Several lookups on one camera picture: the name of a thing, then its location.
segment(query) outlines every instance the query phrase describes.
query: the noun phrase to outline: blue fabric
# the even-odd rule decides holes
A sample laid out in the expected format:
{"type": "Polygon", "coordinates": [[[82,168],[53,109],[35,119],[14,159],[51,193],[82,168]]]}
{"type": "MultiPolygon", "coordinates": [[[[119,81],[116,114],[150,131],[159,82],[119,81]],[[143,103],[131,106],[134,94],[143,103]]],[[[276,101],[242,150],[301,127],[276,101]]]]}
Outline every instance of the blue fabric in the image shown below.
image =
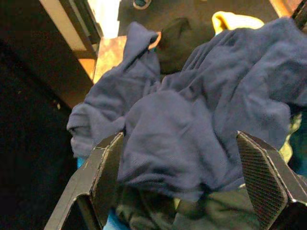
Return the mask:
{"type": "Polygon", "coordinates": [[[124,131],[120,183],[191,201],[236,188],[244,182],[236,131],[279,149],[290,122],[286,103],[307,104],[307,37],[289,18],[224,31],[162,83],[148,50],[155,38],[131,24],[123,62],[72,111],[74,154],[86,156],[124,131]]]}
{"type": "Polygon", "coordinates": [[[83,165],[84,162],[85,162],[84,159],[78,158],[77,159],[77,168],[79,169],[83,165]]]}
{"type": "Polygon", "coordinates": [[[104,230],[129,230],[129,228],[119,221],[114,210],[110,210],[104,230]]]}

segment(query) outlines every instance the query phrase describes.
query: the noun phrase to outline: dark green cloth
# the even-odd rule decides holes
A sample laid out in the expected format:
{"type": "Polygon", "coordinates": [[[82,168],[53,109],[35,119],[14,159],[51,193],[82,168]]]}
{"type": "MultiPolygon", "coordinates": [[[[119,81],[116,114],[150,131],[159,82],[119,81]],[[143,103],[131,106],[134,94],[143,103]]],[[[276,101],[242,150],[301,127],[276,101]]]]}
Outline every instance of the dark green cloth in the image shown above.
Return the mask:
{"type": "Polygon", "coordinates": [[[181,71],[193,50],[209,42],[215,34],[212,22],[191,18],[174,19],[161,33],[161,40],[156,48],[161,74],[181,71]]]}
{"type": "Polygon", "coordinates": [[[170,230],[176,212],[172,198],[125,186],[118,188],[116,215],[132,230],[170,230]]]}
{"type": "Polygon", "coordinates": [[[116,214],[132,230],[257,230],[259,222],[245,188],[216,192],[197,205],[180,207],[172,198],[131,187],[118,189],[116,214]],[[191,215],[195,207],[197,215],[191,215]]]}
{"type": "Polygon", "coordinates": [[[216,192],[200,201],[199,219],[177,214],[173,230],[258,230],[260,225],[245,188],[216,192]]]}

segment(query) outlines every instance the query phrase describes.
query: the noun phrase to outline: green fabric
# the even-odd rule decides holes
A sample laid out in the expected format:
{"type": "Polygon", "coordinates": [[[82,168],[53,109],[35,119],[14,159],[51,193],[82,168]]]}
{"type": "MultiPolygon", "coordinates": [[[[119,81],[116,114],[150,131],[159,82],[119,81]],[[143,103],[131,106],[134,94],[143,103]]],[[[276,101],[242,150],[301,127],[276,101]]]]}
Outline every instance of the green fabric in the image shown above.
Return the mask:
{"type": "Polygon", "coordinates": [[[132,230],[170,230],[176,215],[172,198],[131,187],[118,188],[115,207],[132,230]]]}
{"type": "Polygon", "coordinates": [[[247,190],[212,193],[198,202],[197,215],[175,212],[174,200],[153,192],[121,187],[116,214],[132,230],[256,230],[259,222],[247,190]]]}
{"type": "Polygon", "coordinates": [[[289,133],[286,137],[284,145],[279,150],[279,153],[283,157],[283,160],[288,163],[292,157],[293,151],[290,145],[290,138],[292,134],[294,134],[301,126],[302,123],[302,114],[298,113],[291,118],[290,125],[289,125],[289,133]]]}

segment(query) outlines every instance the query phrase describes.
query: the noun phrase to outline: blue cloth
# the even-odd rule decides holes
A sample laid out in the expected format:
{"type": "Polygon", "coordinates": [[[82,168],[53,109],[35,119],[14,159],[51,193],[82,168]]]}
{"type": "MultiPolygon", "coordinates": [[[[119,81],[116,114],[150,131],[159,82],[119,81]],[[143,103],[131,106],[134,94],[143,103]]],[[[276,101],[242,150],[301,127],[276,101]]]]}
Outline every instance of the blue cloth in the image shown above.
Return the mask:
{"type": "Polygon", "coordinates": [[[126,225],[120,222],[114,210],[110,210],[104,230],[130,230],[126,225]]]}
{"type": "Polygon", "coordinates": [[[85,160],[83,158],[78,158],[77,159],[77,168],[79,169],[83,163],[85,162],[85,160]]]}
{"type": "Polygon", "coordinates": [[[124,131],[120,183],[191,201],[236,188],[244,182],[236,131],[279,149],[289,129],[286,103],[307,104],[307,37],[289,18],[224,31],[162,83],[148,50],[155,38],[131,24],[123,62],[72,111],[74,154],[84,157],[124,131]]]}

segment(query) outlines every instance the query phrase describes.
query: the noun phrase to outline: dark carpet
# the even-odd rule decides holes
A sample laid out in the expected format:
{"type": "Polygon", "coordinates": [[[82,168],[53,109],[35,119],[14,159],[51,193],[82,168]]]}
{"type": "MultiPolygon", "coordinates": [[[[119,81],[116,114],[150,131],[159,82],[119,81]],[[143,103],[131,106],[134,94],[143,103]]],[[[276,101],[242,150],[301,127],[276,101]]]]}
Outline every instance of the dark carpet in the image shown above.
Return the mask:
{"type": "Polygon", "coordinates": [[[278,16],[269,0],[153,0],[145,10],[136,10],[132,0],[122,0],[118,12],[118,35],[126,35],[128,25],[137,21],[146,28],[160,31],[177,17],[210,21],[217,11],[227,11],[258,17],[265,23],[278,16]]]}

